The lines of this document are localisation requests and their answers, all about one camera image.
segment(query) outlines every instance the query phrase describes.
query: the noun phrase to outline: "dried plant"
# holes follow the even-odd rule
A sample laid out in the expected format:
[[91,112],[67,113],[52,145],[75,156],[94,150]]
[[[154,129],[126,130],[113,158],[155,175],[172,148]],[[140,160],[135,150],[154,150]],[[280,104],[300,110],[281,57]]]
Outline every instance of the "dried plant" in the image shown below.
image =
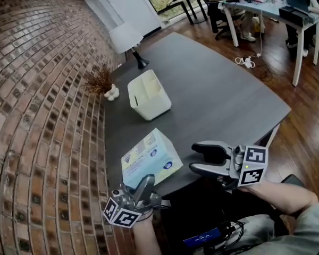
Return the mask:
[[86,82],[83,84],[84,90],[95,94],[105,94],[110,91],[112,87],[110,72],[105,63],[101,68],[94,65],[92,71],[84,75],[86,79]]

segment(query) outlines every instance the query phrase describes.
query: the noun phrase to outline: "white sneaker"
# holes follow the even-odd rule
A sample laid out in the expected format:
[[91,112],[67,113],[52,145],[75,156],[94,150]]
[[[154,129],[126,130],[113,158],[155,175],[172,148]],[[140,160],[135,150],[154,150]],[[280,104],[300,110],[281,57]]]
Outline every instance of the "white sneaker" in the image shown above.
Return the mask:
[[308,50],[304,49],[303,50],[303,57],[307,57],[307,55],[308,55]]
[[243,36],[241,35],[241,39],[242,40],[247,40],[247,41],[250,41],[250,42],[255,41],[255,38],[250,33],[244,34]]
[[286,46],[288,49],[292,49],[292,48],[296,48],[298,46],[298,44],[293,44],[293,45],[286,44]]

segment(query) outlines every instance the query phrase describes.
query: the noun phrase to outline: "hardwood floor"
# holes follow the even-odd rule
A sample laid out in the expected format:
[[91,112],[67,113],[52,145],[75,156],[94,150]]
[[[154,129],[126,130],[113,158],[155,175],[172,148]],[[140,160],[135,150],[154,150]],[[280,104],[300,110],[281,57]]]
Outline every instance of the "hardwood floor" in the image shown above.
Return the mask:
[[[308,57],[303,59],[299,85],[293,87],[295,59],[290,56],[285,45],[285,25],[268,19],[265,19],[265,25],[262,56],[254,58],[257,67],[246,70],[260,78],[292,109],[281,123],[270,147],[266,175],[269,180],[280,182],[289,174],[295,174],[319,197],[319,59],[318,64],[313,65],[314,49],[311,48]],[[140,51],[174,31],[232,61],[236,57],[255,55],[261,49],[259,37],[255,43],[239,41],[240,46],[234,47],[231,39],[221,37],[216,41],[208,22],[190,25],[184,19],[146,38]]]

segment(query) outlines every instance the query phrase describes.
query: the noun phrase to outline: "laptop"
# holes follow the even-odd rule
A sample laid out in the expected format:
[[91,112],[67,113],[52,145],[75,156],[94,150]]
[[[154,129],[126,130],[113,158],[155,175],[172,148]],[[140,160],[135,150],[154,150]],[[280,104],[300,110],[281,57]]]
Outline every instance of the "laptop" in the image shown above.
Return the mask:
[[287,4],[305,13],[309,13],[306,0],[286,0]]

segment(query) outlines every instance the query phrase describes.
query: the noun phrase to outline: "black lamp base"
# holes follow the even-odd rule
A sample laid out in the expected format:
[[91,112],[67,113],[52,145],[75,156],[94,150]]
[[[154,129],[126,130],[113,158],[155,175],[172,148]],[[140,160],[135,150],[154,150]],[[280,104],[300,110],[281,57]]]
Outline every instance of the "black lamp base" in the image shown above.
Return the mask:
[[137,63],[138,63],[138,69],[143,69],[145,68],[148,64],[149,64],[149,61],[141,58],[141,56],[138,54],[137,51],[134,51],[133,52],[133,55],[135,56],[136,60],[137,60]]

